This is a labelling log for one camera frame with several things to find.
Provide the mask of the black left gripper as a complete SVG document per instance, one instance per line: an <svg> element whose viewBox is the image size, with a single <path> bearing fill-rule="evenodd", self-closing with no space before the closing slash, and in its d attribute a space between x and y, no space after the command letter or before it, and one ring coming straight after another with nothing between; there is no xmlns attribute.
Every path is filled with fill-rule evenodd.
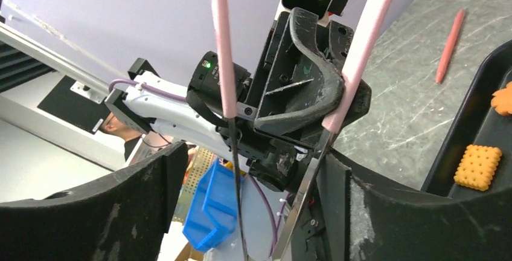
<svg viewBox="0 0 512 261"><path fill-rule="evenodd" d="M274 20L254 73L234 65L237 151L275 192L295 192L344 92L341 69L353 39L338 22L295 7Z"/></svg>

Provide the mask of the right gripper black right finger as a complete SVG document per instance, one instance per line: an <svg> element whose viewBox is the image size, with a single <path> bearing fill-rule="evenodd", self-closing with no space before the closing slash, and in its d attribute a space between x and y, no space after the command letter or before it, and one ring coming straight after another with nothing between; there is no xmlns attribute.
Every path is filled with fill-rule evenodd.
<svg viewBox="0 0 512 261"><path fill-rule="evenodd" d="M432 195L331 150L318 175L323 260L510 260L511 189Z"/></svg>

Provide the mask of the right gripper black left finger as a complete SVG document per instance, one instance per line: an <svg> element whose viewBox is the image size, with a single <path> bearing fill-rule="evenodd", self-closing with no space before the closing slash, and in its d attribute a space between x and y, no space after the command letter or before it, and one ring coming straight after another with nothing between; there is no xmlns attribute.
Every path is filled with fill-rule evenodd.
<svg viewBox="0 0 512 261"><path fill-rule="evenodd" d="M156 260L188 165L179 142L45 199L1 204L2 260Z"/></svg>

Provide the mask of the pink-tipped metal tongs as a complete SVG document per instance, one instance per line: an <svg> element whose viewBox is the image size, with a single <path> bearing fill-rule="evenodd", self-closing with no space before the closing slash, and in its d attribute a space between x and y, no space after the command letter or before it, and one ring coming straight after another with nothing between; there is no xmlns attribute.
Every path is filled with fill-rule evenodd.
<svg viewBox="0 0 512 261"><path fill-rule="evenodd" d="M342 76L345 81L345 92L339 106L322 121L324 128L321 140L317 145L315 156L305 172L299 189L293 201L287 221L277 240L271 260L282 260L290 245L292 233L297 225L313 183L328 148L335 136L341 131L342 124L353 102L362 74L379 36L383 20L388 12L392 0L367 0L359 23L353 36L350 49L347 53ZM237 116L237 99L235 93L234 66L231 52L231 35L229 26L228 0L211 0L213 24L216 32L218 64L220 73L220 89L222 97L223 115L228 121L229 134L236 138L235 117Z"/></svg>

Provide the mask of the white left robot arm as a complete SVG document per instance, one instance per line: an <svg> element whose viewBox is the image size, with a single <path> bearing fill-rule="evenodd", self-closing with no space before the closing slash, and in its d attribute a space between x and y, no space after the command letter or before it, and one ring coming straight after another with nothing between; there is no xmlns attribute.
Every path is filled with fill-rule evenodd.
<svg viewBox="0 0 512 261"><path fill-rule="evenodd" d="M248 172L269 189L296 192L322 136L322 121L344 91L341 69L354 32L338 22L319 25L301 8L273 23L256 72L235 66L238 140L222 118L218 57L207 52L187 87L161 79L137 59L125 91L110 87L106 105L143 134L189 141L226 160L237 148Z"/></svg>

